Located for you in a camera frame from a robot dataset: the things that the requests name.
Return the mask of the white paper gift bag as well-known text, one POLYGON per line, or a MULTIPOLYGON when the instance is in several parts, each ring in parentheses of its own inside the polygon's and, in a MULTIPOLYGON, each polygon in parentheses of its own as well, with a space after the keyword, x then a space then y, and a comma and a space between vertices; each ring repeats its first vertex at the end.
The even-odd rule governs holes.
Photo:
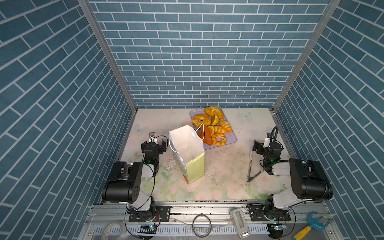
POLYGON ((185 125, 170 131, 169 146, 188 184, 205 175, 205 148, 197 130, 185 125))

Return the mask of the red-orange triangular bread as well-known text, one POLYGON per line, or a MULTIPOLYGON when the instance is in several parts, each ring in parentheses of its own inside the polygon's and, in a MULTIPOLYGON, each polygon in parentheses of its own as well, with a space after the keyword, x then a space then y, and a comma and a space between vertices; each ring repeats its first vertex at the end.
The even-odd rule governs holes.
POLYGON ((210 129, 210 126, 202 125, 199 131, 199 137, 203 140, 203 143, 212 146, 213 140, 211 137, 212 130, 210 129))

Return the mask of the striped long bread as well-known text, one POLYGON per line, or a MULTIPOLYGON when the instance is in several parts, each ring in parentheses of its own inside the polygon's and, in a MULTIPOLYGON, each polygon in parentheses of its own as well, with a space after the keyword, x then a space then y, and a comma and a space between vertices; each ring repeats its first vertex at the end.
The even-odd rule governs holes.
POLYGON ((227 133, 221 126, 208 126, 208 129, 210 130, 211 136, 216 133, 224 135, 227 133))

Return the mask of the braided croissant bread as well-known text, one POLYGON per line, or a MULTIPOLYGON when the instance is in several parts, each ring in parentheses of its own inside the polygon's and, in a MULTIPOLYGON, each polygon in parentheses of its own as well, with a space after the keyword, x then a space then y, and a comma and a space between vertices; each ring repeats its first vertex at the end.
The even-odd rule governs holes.
POLYGON ((220 120, 219 124, 220 124, 221 128, 223 128, 227 133, 233 132, 233 129, 232 129, 232 127, 228 121, 220 120))

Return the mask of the small yellow horn bread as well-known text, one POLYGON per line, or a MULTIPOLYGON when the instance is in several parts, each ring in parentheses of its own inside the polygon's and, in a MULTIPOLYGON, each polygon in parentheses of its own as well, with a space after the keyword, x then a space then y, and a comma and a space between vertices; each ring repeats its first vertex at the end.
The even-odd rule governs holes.
POLYGON ((211 125, 212 125, 212 126, 216 126, 217 124, 219 124, 219 122, 220 122, 220 118, 219 118, 219 116, 218 116, 217 114, 215 114, 215 115, 213 116, 213 118, 212 118, 212 123, 211 123, 211 125))

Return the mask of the twisted ring doughnut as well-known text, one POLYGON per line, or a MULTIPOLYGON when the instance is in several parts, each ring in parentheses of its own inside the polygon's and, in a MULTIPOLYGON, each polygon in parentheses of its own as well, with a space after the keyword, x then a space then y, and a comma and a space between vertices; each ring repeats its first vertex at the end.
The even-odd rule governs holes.
POLYGON ((218 147, 224 146, 227 143, 227 138, 224 134, 215 133, 212 135, 212 142, 218 147))

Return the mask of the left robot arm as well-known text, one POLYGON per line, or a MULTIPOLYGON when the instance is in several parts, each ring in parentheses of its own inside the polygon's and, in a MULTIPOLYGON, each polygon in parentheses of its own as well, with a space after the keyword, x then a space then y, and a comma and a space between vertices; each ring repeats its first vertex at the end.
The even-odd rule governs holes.
POLYGON ((162 140, 141 144, 143 159, 140 162, 115 162, 102 190, 103 202, 127 204, 130 223, 152 221, 168 222, 170 206, 156 206, 152 194, 140 190, 142 178, 155 179, 159 170, 159 155, 167 151, 168 144, 162 140))

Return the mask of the metal kitchen tongs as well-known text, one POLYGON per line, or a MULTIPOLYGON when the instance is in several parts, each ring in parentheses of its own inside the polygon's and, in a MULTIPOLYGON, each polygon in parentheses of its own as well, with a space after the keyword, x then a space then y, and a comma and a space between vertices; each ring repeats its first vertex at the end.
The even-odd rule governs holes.
POLYGON ((253 155, 254 155, 254 152, 255 151, 250 150, 250 153, 249 153, 250 162, 249 162, 247 180, 245 182, 246 186, 248 186, 255 178, 257 178, 260 174, 262 174, 265 171, 263 168, 261 168, 260 171, 257 172, 255 175, 253 175, 253 176, 251 175, 252 167, 253 167, 253 155))

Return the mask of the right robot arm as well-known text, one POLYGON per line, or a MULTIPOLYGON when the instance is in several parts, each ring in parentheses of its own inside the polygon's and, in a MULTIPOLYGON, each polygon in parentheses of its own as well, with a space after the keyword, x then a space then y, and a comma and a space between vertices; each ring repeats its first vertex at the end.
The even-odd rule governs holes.
POLYGON ((271 194, 263 204, 248 207, 251 221, 291 220, 289 211, 293 207, 310 202, 329 200, 333 197, 333 189, 326 173, 318 161, 304 161, 291 158, 281 159, 283 146, 273 140, 269 144, 254 141, 250 157, 253 153, 263 156, 260 160, 261 171, 248 176, 248 183, 263 173, 288 177, 291 186, 277 194, 271 194))

